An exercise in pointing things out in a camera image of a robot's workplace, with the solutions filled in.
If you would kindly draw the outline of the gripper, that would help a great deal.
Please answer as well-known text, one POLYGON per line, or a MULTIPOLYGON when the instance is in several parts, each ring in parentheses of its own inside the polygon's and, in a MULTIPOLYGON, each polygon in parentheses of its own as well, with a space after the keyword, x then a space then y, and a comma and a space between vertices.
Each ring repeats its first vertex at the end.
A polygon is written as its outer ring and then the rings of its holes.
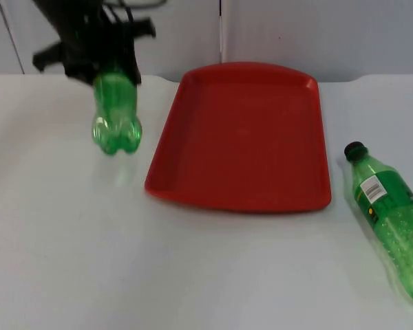
POLYGON ((134 10, 152 10, 154 5, 39 5, 37 9, 59 36, 59 41, 34 53, 32 64, 44 72, 60 63, 68 78, 93 85, 95 78, 118 68, 134 85, 142 78, 134 41, 154 38, 149 17, 135 20, 134 10))

